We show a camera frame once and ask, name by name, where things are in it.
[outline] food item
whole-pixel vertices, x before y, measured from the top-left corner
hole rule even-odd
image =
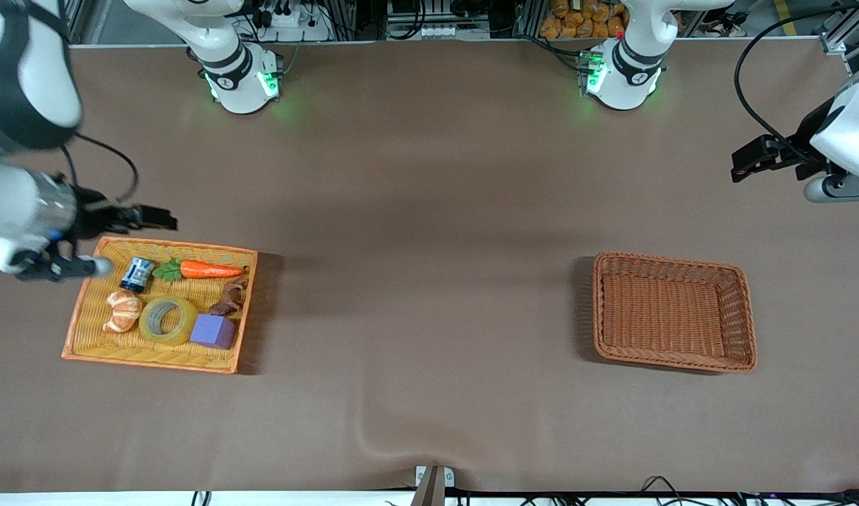
[[[173,259],[164,262],[154,270],[154,276],[164,281],[175,281],[179,278],[209,279],[233,278],[244,271],[234,266],[215,266],[200,260]]]
[[[557,18],[546,18],[539,29],[539,37],[543,39],[557,39],[561,35],[561,20]]]
[[[577,37],[591,37],[593,35],[593,20],[584,20],[582,25],[576,27]]]
[[[143,311],[143,302],[128,290],[113,292],[105,302],[111,306],[111,319],[101,327],[105,332],[119,334],[130,330]]]
[[[606,22],[609,14],[609,6],[607,4],[600,4],[596,0],[586,0],[586,3],[583,5],[583,17],[591,19],[593,22]]]
[[[610,15],[610,8],[607,4],[599,4],[599,10],[593,16],[593,22],[607,22],[607,16]]]
[[[603,22],[594,23],[593,37],[607,37],[607,25]]]
[[[164,316],[174,309],[179,310],[179,323],[173,327],[173,330],[162,333],[160,325]],[[165,346],[179,346],[189,340],[197,317],[198,310],[192,305],[192,302],[176,295],[162,295],[149,302],[143,309],[139,321],[139,331],[150,342]]]
[[[625,31],[623,29],[623,23],[620,22],[619,16],[615,16],[607,20],[607,35],[609,37],[616,37]]]
[[[568,0],[550,0],[548,6],[551,7],[551,13],[555,14],[556,18],[562,18],[570,12],[570,2]]]
[[[240,305],[241,301],[237,299],[237,296],[242,295],[243,290],[245,290],[246,286],[249,285],[249,280],[246,278],[247,275],[249,275],[249,273],[246,268],[246,272],[244,272],[243,275],[224,285],[224,291],[220,294],[220,301],[211,306],[211,308],[207,310],[207,313],[226,316],[233,311],[239,311],[242,306]]]
[[[154,269],[154,262],[140,257],[133,257],[130,260],[130,266],[124,278],[120,280],[120,287],[135,294],[141,294],[146,290],[148,276],[151,275],[151,270]]]
[[[561,31],[568,28],[576,28],[577,26],[582,25],[584,20],[585,18],[583,17],[583,13],[569,13],[564,16]]]
[[[227,320],[224,316],[213,314],[199,314],[195,319],[195,327],[189,342],[198,343],[207,348],[230,349],[233,348],[233,335],[236,333],[236,324]]]

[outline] wicker basket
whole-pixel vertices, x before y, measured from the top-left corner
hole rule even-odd
[[[255,283],[255,270],[258,266],[258,252],[237,247],[211,246],[169,240],[146,240],[116,237],[102,237],[98,241],[96,256],[107,257],[114,263],[114,271],[105,278],[88,278],[79,289],[67,341],[61,356],[70,360],[89,360],[110,364],[144,365],[149,368],[186,369],[190,371],[223,372],[233,374],[239,363],[239,350],[243,345],[245,321],[252,301],[252,288]],[[138,323],[133,329],[121,334],[102,330],[111,317],[111,306],[106,304],[108,294],[119,288],[120,280],[127,272],[133,257],[155,262],[170,259],[197,259],[205,262],[249,268],[249,285],[243,295],[243,308],[227,316],[236,324],[233,348],[211,349],[196,343],[180,346],[164,346],[149,342],[139,332]],[[166,283],[151,276],[147,288],[139,296],[148,302],[160,295],[178,295],[204,313],[218,300],[228,279],[180,279]],[[173,326],[179,321],[179,314],[170,311],[163,323]]]
[[[719,372],[757,364],[751,297],[736,266],[607,251],[595,257],[593,282],[601,356]]]

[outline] battery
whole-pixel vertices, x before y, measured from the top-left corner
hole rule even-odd
[[[146,290],[146,283],[154,270],[154,262],[140,257],[133,257],[130,260],[130,266],[127,273],[124,274],[124,279],[120,281],[120,287],[125,288],[130,292],[141,294]]]

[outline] purple foam block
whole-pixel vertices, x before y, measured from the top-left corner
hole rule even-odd
[[[199,314],[189,340],[208,348],[230,349],[236,326],[223,316]]]

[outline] table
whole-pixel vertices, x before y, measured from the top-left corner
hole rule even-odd
[[[634,112],[529,43],[308,46],[250,116],[182,48],[75,49],[83,131],[179,218],[144,236],[262,252],[245,374],[64,361],[79,283],[0,275],[0,491],[368,489],[427,463],[482,490],[859,486],[859,204],[809,204],[792,170],[730,182],[761,133],[732,90],[744,43],[678,42]],[[844,78],[792,39],[744,85],[790,133]],[[127,183],[70,148],[84,186]],[[604,249],[741,266],[758,368],[596,358]]]

